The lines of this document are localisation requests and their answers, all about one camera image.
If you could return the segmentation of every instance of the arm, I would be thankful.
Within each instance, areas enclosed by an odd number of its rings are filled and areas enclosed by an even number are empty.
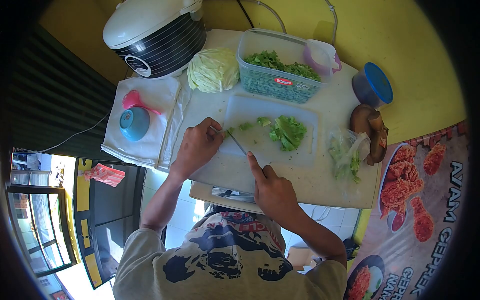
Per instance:
[[[212,128],[222,130],[217,121],[206,118],[199,125],[187,129],[177,160],[171,165],[167,179],[147,205],[140,228],[161,232],[172,219],[183,183],[212,159],[223,142],[224,133],[216,133]]]
[[[299,206],[292,183],[279,178],[270,165],[263,169],[251,152],[247,155],[255,177],[255,202],[262,211],[288,231],[298,234],[319,256],[347,267],[342,240],[312,220]]]

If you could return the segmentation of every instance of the tiled floor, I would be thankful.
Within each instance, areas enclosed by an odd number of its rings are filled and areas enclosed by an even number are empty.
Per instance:
[[[165,181],[165,178],[167,178],[166,173],[154,173],[151,170],[147,171],[142,198],[142,212],[145,211],[147,204]],[[205,213],[204,202],[190,198],[190,186],[190,180],[187,180],[183,184],[177,202],[177,208],[167,226],[167,242],[165,244],[165,248],[167,249],[179,247],[183,242],[185,234],[192,229],[193,225],[200,220]],[[315,220],[323,218],[319,223],[338,235],[341,240],[352,236],[353,229],[357,223],[359,209],[347,208],[340,210],[331,208],[326,217],[324,217],[322,215],[326,209],[324,206],[300,204],[300,207]],[[285,254],[288,253],[291,246],[307,247],[300,236],[290,231],[282,229],[282,236],[287,245]]]

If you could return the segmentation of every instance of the rice cooker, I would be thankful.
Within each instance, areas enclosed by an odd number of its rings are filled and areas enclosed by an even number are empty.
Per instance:
[[[207,38],[203,0],[127,0],[103,29],[103,40],[143,78],[176,76]]]

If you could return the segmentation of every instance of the white table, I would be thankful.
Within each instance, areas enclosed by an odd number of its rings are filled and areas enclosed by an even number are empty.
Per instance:
[[[212,30],[208,33],[205,48],[225,47],[236,52],[242,33],[230,30]],[[319,128],[319,132],[321,136],[318,138],[317,158],[312,168],[291,167],[273,163],[272,167],[277,174],[293,183],[297,199],[301,203],[370,209],[373,201],[378,197],[376,187],[380,177],[381,164],[373,167],[366,163],[362,164],[359,172],[362,182],[357,186],[359,193],[356,197],[345,198],[342,196],[339,183],[332,176],[333,161],[326,146],[329,129],[335,125],[340,128],[347,128],[353,109],[360,104],[351,85],[352,77],[356,73],[357,70],[342,63],[342,71],[334,74],[331,84],[304,105],[291,104],[282,100],[247,93],[242,89],[240,83],[223,93],[202,93],[195,90],[184,113],[184,121],[175,143],[172,162],[177,157],[183,134],[187,128],[196,126],[206,117],[211,117],[223,124],[228,99],[231,95],[256,97],[289,104],[317,113],[320,119],[319,125],[321,128]],[[186,73],[180,77],[182,83],[187,82],[186,77]],[[206,166],[193,174],[190,179],[202,183],[196,188],[192,188],[191,196],[194,198],[198,198],[198,195],[194,195],[195,191],[202,191],[204,195],[208,194],[209,186],[210,190],[211,186],[216,186],[238,192],[254,192],[254,178],[246,158],[225,155],[220,152]],[[237,209],[258,211],[255,204],[246,204],[239,201],[226,200],[226,202],[218,204]]]

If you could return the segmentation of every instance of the cardboard box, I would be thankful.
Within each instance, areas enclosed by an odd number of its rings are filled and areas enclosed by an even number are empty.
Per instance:
[[[287,260],[292,264],[295,271],[305,271],[314,268],[317,262],[313,260],[318,257],[310,248],[290,247],[288,250]]]

